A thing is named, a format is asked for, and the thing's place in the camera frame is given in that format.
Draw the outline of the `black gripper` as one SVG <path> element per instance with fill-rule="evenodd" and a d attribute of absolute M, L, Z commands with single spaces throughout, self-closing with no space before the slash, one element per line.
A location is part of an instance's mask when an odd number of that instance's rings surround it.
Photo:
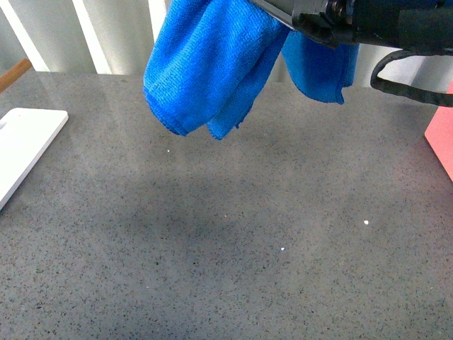
<path fill-rule="evenodd" d="M 452 54 L 451 1 L 257 1 L 273 18 L 336 48 L 377 45 L 416 55 Z"/>

